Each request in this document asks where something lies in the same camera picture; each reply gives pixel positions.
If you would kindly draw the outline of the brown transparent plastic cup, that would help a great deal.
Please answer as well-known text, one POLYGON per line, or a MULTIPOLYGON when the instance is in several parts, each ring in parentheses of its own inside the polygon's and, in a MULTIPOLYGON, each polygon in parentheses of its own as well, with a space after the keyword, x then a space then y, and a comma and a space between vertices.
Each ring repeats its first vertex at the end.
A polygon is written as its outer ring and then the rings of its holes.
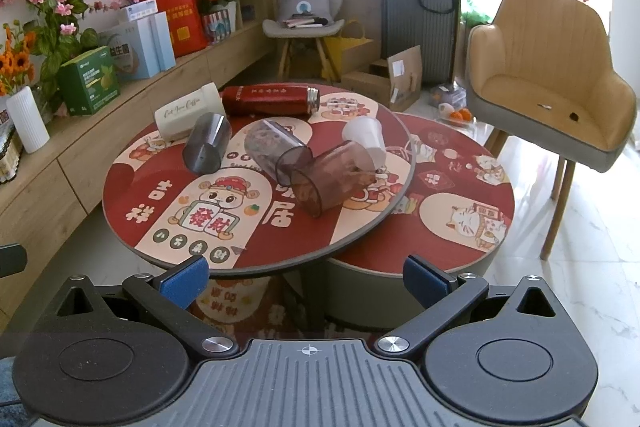
POLYGON ((291 173, 298 205, 317 218, 375 181, 375 165, 359 143, 345 141, 291 173))

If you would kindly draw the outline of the dark grey transparent cup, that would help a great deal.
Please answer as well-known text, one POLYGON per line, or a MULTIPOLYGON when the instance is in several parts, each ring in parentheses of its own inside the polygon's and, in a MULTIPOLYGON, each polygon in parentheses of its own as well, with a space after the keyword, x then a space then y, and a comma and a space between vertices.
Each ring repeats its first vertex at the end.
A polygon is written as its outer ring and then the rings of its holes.
POLYGON ((206 113, 198 117, 182 151, 186 168, 199 176, 218 171, 231 135, 231 124, 226 116, 206 113))

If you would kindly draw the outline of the grey transparent cup centre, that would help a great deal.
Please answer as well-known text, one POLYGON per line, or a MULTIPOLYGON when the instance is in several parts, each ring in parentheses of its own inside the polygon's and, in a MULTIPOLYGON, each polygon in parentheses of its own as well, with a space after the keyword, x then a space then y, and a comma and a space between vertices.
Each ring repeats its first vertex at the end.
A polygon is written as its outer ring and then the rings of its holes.
POLYGON ((292 185, 294 171, 311 162, 310 148, 277 121, 262 119, 244 139, 245 152, 265 174, 282 186, 292 185))

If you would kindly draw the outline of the white plastic cup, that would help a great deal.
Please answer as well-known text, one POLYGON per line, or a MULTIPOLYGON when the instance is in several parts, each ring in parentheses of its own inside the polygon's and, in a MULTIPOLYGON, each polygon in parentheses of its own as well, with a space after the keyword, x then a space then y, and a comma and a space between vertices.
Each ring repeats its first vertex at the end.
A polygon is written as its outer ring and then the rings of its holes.
POLYGON ((369 153, 376 168, 386 161, 382 124, 373 117, 359 116, 345 124, 342 138, 360 144, 369 153))

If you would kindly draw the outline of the wooden sideboard cabinet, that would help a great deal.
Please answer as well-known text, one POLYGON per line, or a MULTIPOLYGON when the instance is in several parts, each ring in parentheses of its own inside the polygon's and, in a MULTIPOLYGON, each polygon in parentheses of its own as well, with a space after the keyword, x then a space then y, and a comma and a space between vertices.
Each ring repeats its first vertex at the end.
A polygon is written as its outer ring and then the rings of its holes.
POLYGON ((1 240, 27 251, 23 272, 1 282, 6 325, 52 257, 101 202, 112 161, 155 111, 213 81, 222 87, 272 49, 258 22, 221 43, 178 58, 174 68, 131 81, 113 102, 91 116, 56 118, 50 140, 22 157, 16 177, 1 187, 1 240))

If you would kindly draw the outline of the lower round red table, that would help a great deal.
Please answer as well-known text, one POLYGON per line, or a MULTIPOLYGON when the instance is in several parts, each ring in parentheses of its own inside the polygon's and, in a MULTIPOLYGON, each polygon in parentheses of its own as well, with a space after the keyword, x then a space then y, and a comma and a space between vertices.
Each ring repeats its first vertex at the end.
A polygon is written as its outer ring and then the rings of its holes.
POLYGON ((508 233, 514 196, 499 161, 467 135, 385 107, 324 108, 311 118, 314 153, 341 143, 366 118, 386 143, 376 180, 340 205, 296 206, 296 233, 321 259, 300 271, 311 331, 336 322, 358 331, 392 329, 422 308, 402 283, 415 254, 447 273, 486 271, 508 233))

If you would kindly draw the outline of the round red table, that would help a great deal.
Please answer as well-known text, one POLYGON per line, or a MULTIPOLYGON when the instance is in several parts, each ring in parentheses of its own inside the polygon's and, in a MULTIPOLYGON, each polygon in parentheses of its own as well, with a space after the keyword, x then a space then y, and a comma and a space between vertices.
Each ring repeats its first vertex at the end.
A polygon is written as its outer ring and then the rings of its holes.
POLYGON ((311 331, 336 322, 358 331, 392 329, 422 308, 402 283, 415 254, 447 273, 486 271, 508 233, 514 196, 499 161, 467 135, 385 107, 324 108, 311 118, 314 153, 341 143, 366 118, 386 143, 376 180, 340 205, 296 206, 296 233, 321 259, 300 271, 311 331))
POLYGON ((182 158, 184 143, 162 139, 154 124, 113 161, 103 211, 115 235, 136 254, 170 268, 201 256, 211 277, 260 277, 342 251, 380 225, 400 203, 416 170, 409 130, 399 116, 364 95, 323 86, 312 116, 276 121, 320 155, 342 141, 346 124, 377 119, 387 150, 374 183, 314 218, 292 190, 277 184, 245 152, 258 116, 233 116, 220 168, 205 176, 182 158))

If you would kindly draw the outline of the white ribbed vase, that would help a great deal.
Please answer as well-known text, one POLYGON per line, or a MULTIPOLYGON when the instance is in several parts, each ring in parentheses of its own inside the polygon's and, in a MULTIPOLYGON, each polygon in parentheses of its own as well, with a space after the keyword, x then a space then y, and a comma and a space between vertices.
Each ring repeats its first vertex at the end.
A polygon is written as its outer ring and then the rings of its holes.
POLYGON ((6 109, 27 154, 35 153, 49 142, 49 132, 29 86, 12 94, 6 101, 6 109))

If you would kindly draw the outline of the upper round red table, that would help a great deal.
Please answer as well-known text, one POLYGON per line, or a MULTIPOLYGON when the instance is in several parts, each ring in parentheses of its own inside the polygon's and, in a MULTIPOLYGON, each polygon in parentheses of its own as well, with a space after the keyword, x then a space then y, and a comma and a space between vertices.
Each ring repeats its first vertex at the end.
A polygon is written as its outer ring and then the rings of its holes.
POLYGON ((312 116, 276 121, 320 155, 342 141, 346 124, 377 119, 387 150, 374 183, 314 218, 292 190, 277 184, 245 152, 258 116, 233 116, 220 168, 205 176, 182 158, 184 143, 162 139, 154 124, 113 161, 103 211, 115 235, 136 254, 170 268, 201 256, 211 277, 260 277, 342 251, 380 225, 400 203, 416 170, 409 130, 399 116, 364 95, 323 86, 312 116))

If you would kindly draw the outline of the bag of oranges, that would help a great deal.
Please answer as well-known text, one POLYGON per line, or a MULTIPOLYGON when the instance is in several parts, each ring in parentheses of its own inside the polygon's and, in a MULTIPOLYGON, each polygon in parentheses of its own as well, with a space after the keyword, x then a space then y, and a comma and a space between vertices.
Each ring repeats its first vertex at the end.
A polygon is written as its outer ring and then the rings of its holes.
POLYGON ((466 107, 456 109, 449 103, 440 103, 438 106, 438 117, 440 120, 454 124, 455 126, 466 126, 473 124, 474 116, 466 107))

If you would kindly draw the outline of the green product box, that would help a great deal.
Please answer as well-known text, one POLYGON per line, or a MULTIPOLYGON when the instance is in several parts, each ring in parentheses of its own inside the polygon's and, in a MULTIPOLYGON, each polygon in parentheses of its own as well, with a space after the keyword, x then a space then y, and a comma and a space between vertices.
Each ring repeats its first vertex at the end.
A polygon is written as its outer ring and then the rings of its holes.
POLYGON ((87 51, 64 63, 58 87, 68 113, 85 116, 98 113, 120 95, 115 67, 107 46, 87 51))

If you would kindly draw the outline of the orange sunflowers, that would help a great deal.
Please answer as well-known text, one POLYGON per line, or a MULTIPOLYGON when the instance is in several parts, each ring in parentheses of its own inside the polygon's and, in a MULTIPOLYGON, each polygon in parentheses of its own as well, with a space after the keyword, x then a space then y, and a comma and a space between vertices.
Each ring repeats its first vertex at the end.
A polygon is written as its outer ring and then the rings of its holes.
POLYGON ((34 82, 36 69, 30 56, 36 43, 36 34, 27 31, 14 20, 4 23, 4 45, 0 54, 0 95, 14 95, 34 82))

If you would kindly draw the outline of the red thermos bottle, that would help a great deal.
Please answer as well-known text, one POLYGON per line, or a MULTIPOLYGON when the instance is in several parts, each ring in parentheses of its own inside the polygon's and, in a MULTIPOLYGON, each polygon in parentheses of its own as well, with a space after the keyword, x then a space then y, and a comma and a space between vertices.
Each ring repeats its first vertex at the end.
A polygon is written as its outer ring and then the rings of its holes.
POLYGON ((221 92, 224 109, 232 116, 310 116, 320 106, 315 87, 292 84, 228 87, 221 92))

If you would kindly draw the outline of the open cardboard box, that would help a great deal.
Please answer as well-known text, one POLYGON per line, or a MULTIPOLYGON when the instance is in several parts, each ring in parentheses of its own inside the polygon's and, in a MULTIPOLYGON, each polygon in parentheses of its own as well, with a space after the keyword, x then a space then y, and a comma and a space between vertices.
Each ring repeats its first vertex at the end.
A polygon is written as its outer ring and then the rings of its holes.
POLYGON ((405 112, 420 98, 422 75, 421 47, 413 46, 345 72, 342 85, 394 112, 405 112))

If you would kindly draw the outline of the light blue gift box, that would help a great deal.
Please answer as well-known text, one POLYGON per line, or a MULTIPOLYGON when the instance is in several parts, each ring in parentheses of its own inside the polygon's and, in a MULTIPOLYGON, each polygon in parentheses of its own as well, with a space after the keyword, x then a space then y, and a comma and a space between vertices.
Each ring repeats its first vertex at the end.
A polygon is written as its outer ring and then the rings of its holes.
POLYGON ((167 16, 155 0, 121 8, 118 24, 99 33, 108 47, 119 80, 145 80, 172 69, 176 58, 167 16))

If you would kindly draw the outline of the yellow paper bag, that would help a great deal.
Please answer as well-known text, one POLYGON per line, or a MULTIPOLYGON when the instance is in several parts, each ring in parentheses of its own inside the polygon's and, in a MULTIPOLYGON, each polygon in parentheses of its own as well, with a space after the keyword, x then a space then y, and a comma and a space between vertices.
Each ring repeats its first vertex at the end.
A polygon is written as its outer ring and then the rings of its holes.
POLYGON ((329 82, 340 81, 349 72, 367 66, 380 58, 380 44, 366 36, 364 26, 359 20, 348 20, 343 28, 332 37, 321 39, 324 58, 321 76, 329 82), (344 37, 343 31, 355 26, 359 31, 356 37, 344 37))

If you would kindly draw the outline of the grey ribbed suitcase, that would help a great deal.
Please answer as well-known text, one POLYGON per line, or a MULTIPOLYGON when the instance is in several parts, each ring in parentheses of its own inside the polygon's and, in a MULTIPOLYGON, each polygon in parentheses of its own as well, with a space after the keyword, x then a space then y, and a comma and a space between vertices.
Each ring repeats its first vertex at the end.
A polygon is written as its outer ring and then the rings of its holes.
POLYGON ((459 23, 458 0, 382 0, 382 54, 420 46, 422 83, 450 83, 459 23))

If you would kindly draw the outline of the grey chair with cushion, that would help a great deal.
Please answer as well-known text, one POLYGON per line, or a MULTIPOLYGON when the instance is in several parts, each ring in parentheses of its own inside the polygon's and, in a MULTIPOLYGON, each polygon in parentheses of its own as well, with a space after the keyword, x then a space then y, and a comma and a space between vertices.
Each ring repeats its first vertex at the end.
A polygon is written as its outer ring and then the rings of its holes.
POLYGON ((288 69, 290 68, 295 40, 306 39, 312 41, 316 45, 321 66, 326 60, 321 39, 335 36, 345 25, 345 21, 338 18, 343 0, 330 0, 330 3, 333 16, 332 22, 313 15, 294 15, 284 22, 279 22, 278 12, 274 20, 267 18, 262 22, 262 31, 266 37, 282 41, 278 67, 278 77, 280 79, 288 78, 288 69))

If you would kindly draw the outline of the red gift bag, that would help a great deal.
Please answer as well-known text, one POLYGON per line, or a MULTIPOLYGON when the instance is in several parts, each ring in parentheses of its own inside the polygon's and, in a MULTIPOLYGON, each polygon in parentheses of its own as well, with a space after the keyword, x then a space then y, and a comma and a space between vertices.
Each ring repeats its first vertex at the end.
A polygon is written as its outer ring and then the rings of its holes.
POLYGON ((206 48, 208 39, 195 0, 155 1, 157 9, 166 14, 172 49, 176 57, 206 48))

